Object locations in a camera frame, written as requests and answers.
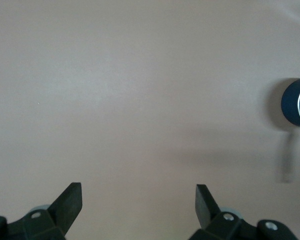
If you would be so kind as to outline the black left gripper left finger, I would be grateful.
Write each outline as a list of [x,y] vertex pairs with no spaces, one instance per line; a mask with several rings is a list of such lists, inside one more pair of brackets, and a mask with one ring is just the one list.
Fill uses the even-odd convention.
[[82,206],[82,185],[72,182],[46,209],[34,209],[12,223],[0,216],[0,240],[64,240]]

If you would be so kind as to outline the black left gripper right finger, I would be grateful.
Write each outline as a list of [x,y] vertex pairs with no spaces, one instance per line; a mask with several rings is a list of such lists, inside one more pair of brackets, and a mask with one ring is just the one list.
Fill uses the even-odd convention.
[[195,212],[200,224],[191,240],[296,240],[283,223],[263,219],[256,226],[235,213],[221,211],[208,187],[198,184],[195,190]]

